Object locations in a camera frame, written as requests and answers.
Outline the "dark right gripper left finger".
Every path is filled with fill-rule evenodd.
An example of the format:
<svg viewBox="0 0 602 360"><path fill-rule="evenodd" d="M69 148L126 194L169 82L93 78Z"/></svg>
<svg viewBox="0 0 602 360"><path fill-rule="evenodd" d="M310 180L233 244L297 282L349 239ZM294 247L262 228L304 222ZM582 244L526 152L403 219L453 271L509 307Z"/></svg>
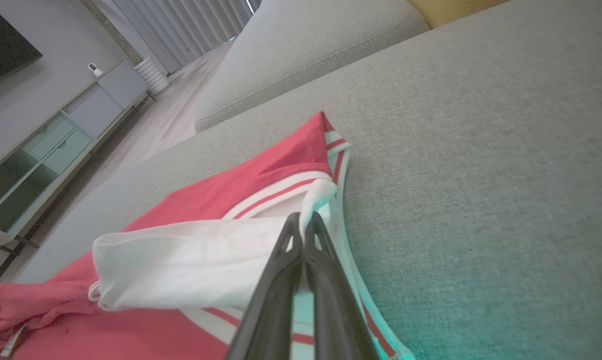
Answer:
<svg viewBox="0 0 602 360"><path fill-rule="evenodd" d="M224 360L289 360L302 251L299 213L295 212L283 224Z"/></svg>

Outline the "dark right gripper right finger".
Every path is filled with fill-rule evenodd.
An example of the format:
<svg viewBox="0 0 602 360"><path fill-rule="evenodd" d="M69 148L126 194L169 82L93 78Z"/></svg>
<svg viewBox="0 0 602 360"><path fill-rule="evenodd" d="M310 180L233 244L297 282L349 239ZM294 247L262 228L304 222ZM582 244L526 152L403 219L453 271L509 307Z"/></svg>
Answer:
<svg viewBox="0 0 602 360"><path fill-rule="evenodd" d="M305 270L314 294L315 360L381 360L318 212L305 231Z"/></svg>

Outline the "red white sports shorts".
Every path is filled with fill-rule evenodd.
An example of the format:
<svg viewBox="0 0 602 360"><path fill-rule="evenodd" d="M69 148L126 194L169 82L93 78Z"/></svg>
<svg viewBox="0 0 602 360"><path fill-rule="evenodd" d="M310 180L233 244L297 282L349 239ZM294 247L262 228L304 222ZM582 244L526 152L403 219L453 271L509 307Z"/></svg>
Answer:
<svg viewBox="0 0 602 360"><path fill-rule="evenodd" d="M40 284L0 284L0 360L224 360L290 214L302 274L289 360L315 360L305 231L321 215L381 360L416 360L376 307L344 219L350 145L324 112L232 170L169 194Z"/></svg>

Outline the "grey sofa seat cushion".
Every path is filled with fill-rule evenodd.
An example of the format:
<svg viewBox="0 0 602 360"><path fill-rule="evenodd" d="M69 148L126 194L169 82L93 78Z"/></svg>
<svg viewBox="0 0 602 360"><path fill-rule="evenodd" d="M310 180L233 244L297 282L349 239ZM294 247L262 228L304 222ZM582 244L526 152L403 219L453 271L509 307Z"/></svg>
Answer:
<svg viewBox="0 0 602 360"><path fill-rule="evenodd" d="M318 111L352 145L356 265L416 358L602 360L602 0L509 0L223 121L96 187L15 281Z"/></svg>

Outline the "white ribbed cylinder appliance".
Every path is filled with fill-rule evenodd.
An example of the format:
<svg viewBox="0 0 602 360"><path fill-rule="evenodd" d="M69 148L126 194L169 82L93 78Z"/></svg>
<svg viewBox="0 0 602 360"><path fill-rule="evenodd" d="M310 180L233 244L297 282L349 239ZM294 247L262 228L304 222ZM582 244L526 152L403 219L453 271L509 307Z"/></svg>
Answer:
<svg viewBox="0 0 602 360"><path fill-rule="evenodd" d="M144 58L140 64L134 66L134 71L148 85L148 93L152 96L159 95L171 85L168 77L159 70L152 57Z"/></svg>

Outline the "grey sofa back cushion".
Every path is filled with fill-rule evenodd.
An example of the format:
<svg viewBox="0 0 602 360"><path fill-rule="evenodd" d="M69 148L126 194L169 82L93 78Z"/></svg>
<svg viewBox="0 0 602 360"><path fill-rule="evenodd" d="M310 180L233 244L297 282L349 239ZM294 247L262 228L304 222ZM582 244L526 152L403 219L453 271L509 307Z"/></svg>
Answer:
<svg viewBox="0 0 602 360"><path fill-rule="evenodd" d="M195 132L428 30L409 0L262 0L202 92Z"/></svg>

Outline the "grey white tv cabinet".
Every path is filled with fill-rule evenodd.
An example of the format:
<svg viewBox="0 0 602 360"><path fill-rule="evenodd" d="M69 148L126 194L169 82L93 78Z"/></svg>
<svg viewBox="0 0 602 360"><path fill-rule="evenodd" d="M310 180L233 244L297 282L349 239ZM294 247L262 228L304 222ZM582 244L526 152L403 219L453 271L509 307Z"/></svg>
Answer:
<svg viewBox="0 0 602 360"><path fill-rule="evenodd" d="M35 219L147 91L122 61L0 161L0 247L25 241Z"/></svg>

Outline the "grey pleated curtain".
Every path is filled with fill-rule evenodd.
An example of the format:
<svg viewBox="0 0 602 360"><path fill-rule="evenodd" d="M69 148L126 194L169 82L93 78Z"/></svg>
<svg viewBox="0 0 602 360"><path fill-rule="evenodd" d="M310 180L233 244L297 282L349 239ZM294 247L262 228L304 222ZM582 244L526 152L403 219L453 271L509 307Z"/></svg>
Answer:
<svg viewBox="0 0 602 360"><path fill-rule="evenodd" d="M172 74L235 38L264 0L113 0Z"/></svg>

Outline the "yellow sofa cushion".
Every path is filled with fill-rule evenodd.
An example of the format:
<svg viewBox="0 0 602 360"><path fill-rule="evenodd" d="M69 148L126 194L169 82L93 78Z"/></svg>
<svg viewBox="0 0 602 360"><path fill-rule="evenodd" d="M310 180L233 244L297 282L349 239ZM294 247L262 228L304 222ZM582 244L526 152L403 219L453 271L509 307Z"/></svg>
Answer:
<svg viewBox="0 0 602 360"><path fill-rule="evenodd" d="M509 0L407 0L429 27L438 28Z"/></svg>

